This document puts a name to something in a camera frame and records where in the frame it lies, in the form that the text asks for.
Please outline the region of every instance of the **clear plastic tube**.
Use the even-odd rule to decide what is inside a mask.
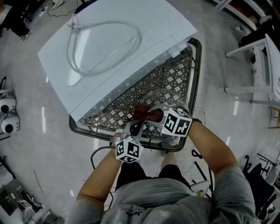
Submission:
[[[75,14],[72,16],[71,20],[72,20],[72,24],[69,26],[71,28],[71,32],[70,32],[70,36],[69,36],[69,40],[68,40],[68,44],[67,44],[67,61],[71,67],[71,69],[77,73],[79,73],[82,76],[92,76],[92,75],[97,75],[100,74],[102,72],[105,72],[106,70],[111,69],[112,67],[114,67],[116,64],[122,62],[124,59],[126,59],[128,56],[130,56],[131,54],[133,54],[141,45],[142,43],[142,34],[140,32],[140,30],[133,24],[127,22],[127,21],[121,21],[121,20],[108,20],[108,21],[103,21],[103,22],[99,22],[99,23],[92,23],[92,24],[88,24],[88,25],[83,25],[80,26],[79,23],[75,24],[74,23],[74,17]],[[123,25],[127,25],[129,27],[131,27],[132,29],[135,30],[135,35],[133,38],[131,38],[128,42],[124,43],[123,45],[121,45],[118,49],[114,50],[113,52],[111,52],[109,55],[107,55],[106,57],[104,57],[103,59],[101,59],[96,65],[94,65],[89,71],[82,71],[79,66],[77,65],[76,62],[76,45],[77,45],[77,37],[78,34],[81,30],[85,30],[85,29],[90,29],[93,27],[97,27],[97,26],[101,26],[101,25],[106,25],[106,24],[123,24]],[[73,43],[73,51],[72,51],[72,61],[73,64],[70,61],[69,58],[69,47],[70,47],[70,42],[71,42],[71,37],[73,34],[73,31],[75,30],[75,37],[74,37],[74,43]],[[112,56],[113,54],[115,54],[119,49],[121,49],[123,46],[125,46],[126,44],[130,43],[131,41],[134,41],[133,47],[129,50],[129,52],[124,55],[123,57],[121,57],[119,60],[117,60],[114,64],[112,64],[111,66],[108,66],[107,68],[104,68],[98,72],[92,72],[93,69],[95,69],[98,65],[100,65],[102,62],[104,62],[106,59],[108,59],[110,56]]]

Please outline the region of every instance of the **black shorts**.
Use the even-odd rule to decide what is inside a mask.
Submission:
[[[177,165],[166,165],[163,167],[158,177],[147,177],[143,168],[139,163],[123,163],[122,169],[118,177],[116,190],[125,184],[138,181],[138,180],[146,180],[146,179],[158,179],[158,178],[171,178],[174,180],[178,180],[185,184],[188,188],[191,189],[189,183],[183,178],[181,171]]]

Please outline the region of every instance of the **polished floor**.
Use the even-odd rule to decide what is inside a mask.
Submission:
[[[251,85],[253,77],[249,55],[227,58],[225,53],[238,47],[242,34],[235,29],[243,24],[228,11],[218,11],[211,0],[169,0],[198,30],[197,38],[203,47],[202,67],[196,109],[206,113],[206,126],[233,150],[242,163],[244,155],[257,152],[275,159],[279,153],[280,132],[268,129],[271,112],[267,106],[248,102],[250,95],[235,96],[221,89],[225,86]],[[67,0],[55,14],[65,14],[76,7],[75,0]],[[84,180],[92,171],[90,155],[107,143],[70,131],[68,114],[59,101],[40,64],[37,53],[44,43],[70,19],[38,15],[35,29],[26,41],[11,30],[0,38],[0,78],[7,76],[7,86],[17,96],[17,112],[21,118],[20,132],[0,142],[1,155],[26,188],[43,204],[65,217]],[[204,114],[196,110],[194,116],[204,121]],[[179,153],[178,165],[189,180],[202,181],[190,157],[193,145],[188,140]],[[95,158],[102,159],[105,152]],[[156,176],[163,157],[159,151],[146,150],[140,163],[147,175]],[[199,161],[203,171],[208,168]],[[34,171],[42,187],[36,181]]]

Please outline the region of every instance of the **black wristband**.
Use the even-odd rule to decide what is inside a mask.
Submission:
[[[202,123],[201,120],[199,120],[199,119],[197,119],[197,118],[193,118],[192,121],[193,121],[193,122],[194,122],[194,121],[197,121],[197,122],[199,122],[199,123]]]

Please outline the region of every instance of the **forearm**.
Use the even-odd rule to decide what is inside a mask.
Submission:
[[[201,123],[193,122],[188,136],[215,177],[226,168],[238,166],[230,148]]]
[[[77,200],[95,199],[104,203],[118,174],[121,161],[116,159],[115,149],[104,157],[82,186]]]

